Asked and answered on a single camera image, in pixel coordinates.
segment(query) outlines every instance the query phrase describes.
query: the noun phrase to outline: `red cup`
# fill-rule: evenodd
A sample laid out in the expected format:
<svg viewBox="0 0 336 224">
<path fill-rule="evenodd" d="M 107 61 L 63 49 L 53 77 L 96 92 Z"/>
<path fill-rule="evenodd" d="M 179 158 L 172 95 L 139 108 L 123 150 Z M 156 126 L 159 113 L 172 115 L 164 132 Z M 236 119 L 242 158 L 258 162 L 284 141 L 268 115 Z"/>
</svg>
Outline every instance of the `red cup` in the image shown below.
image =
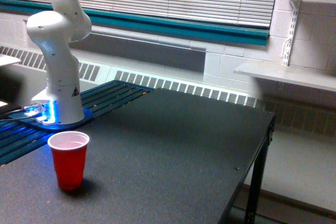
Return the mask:
<svg viewBox="0 0 336 224">
<path fill-rule="evenodd" d="M 59 188 L 74 190 L 82 184 L 89 141 L 87 134 L 77 131 L 60 132 L 48 139 Z"/>
</svg>

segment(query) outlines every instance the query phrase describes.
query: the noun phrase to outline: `black table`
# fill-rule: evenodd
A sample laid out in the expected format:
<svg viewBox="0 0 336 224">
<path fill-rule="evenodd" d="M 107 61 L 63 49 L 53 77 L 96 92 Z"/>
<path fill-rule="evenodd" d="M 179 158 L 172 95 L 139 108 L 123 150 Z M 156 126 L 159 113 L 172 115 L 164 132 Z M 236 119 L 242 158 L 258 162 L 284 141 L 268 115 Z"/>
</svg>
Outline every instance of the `black table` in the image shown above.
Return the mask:
<svg viewBox="0 0 336 224">
<path fill-rule="evenodd" d="M 255 160 L 257 207 L 274 115 L 155 90 L 79 130 L 85 180 L 58 189 L 47 145 L 0 168 L 0 223 L 219 223 Z"/>
</svg>

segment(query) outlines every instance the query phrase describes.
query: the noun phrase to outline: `windowsill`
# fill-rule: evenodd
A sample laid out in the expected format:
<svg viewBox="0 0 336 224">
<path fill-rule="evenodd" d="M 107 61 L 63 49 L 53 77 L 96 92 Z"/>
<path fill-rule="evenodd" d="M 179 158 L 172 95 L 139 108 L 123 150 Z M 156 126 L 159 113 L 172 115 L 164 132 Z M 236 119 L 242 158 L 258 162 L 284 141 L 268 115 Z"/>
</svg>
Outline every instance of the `windowsill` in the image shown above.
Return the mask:
<svg viewBox="0 0 336 224">
<path fill-rule="evenodd" d="M 52 10 L 52 6 L 29 1 L 0 0 L 0 10 L 12 13 L 34 14 L 43 10 Z M 147 33 L 182 36 L 196 40 L 266 46 L 269 37 L 269 31 L 263 29 L 189 22 L 94 9 L 84 9 L 84 11 L 94 24 L 139 30 Z"/>
</svg>

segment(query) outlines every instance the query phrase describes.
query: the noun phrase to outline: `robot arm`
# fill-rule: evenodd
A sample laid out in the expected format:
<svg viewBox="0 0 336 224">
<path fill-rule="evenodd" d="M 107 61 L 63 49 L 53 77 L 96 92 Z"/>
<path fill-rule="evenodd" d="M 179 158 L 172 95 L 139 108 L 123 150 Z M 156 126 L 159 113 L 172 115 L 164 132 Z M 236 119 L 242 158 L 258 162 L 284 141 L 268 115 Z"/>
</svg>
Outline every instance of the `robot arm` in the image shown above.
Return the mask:
<svg viewBox="0 0 336 224">
<path fill-rule="evenodd" d="M 32 98 L 32 103 L 48 103 L 51 108 L 35 118 L 37 121 L 46 125 L 71 124 L 81 121 L 84 113 L 78 60 L 71 54 L 69 43 L 87 37 L 91 21 L 78 0 L 50 1 L 53 11 L 37 13 L 27 22 L 28 35 L 43 52 L 47 65 L 47 87 Z"/>
</svg>

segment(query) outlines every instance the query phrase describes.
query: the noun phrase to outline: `white brick wall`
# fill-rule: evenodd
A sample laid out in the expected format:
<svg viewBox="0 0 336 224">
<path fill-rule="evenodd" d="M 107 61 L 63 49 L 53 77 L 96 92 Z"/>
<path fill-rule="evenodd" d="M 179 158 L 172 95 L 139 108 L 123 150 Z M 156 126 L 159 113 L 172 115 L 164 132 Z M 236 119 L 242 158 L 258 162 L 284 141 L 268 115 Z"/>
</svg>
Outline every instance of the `white brick wall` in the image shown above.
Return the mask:
<svg viewBox="0 0 336 224">
<path fill-rule="evenodd" d="M 137 32 L 122 31 L 111 28 L 98 27 L 102 34 L 118 33 L 118 37 L 141 37 L 141 40 L 170 46 L 178 46 L 191 50 L 206 52 L 203 81 L 208 83 L 228 86 L 231 88 L 251 90 L 265 90 L 256 84 L 250 77 L 234 74 L 234 69 L 246 60 L 261 60 L 281 63 L 283 44 L 288 36 L 291 21 L 292 7 L 288 0 L 276 0 L 271 22 L 270 38 L 268 45 L 251 46 L 236 44 L 213 44 L 188 39 L 178 39 L 158 35 L 146 35 Z M 37 48 L 32 43 L 25 31 L 23 19 L 27 16 L 0 13 L 0 42 L 5 42 L 23 47 Z M 294 66 L 309 67 L 320 70 L 336 71 L 336 5 L 302 3 L 298 16 L 297 30 L 293 43 L 290 64 Z M 277 83 L 269 81 L 266 92 L 277 90 Z M 307 96 L 320 96 L 322 91 L 307 89 L 302 94 L 302 100 Z M 277 91 L 276 94 L 291 98 Z"/>
</svg>

